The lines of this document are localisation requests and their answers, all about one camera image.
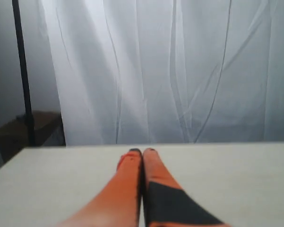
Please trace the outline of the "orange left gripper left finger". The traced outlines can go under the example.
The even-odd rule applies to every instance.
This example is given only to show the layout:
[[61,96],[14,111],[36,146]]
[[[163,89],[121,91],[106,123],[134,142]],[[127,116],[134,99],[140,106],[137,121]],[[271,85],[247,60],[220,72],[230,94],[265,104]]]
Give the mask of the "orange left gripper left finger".
[[121,156],[115,175],[81,210],[59,227],[137,227],[142,184],[142,153],[130,149]]

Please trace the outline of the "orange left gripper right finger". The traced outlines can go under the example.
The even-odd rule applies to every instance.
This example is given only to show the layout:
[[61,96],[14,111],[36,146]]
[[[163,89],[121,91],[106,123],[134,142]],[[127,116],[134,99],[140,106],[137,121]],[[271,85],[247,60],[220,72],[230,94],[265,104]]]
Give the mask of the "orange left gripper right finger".
[[197,204],[170,174],[158,152],[143,153],[144,217],[147,227],[227,227]]

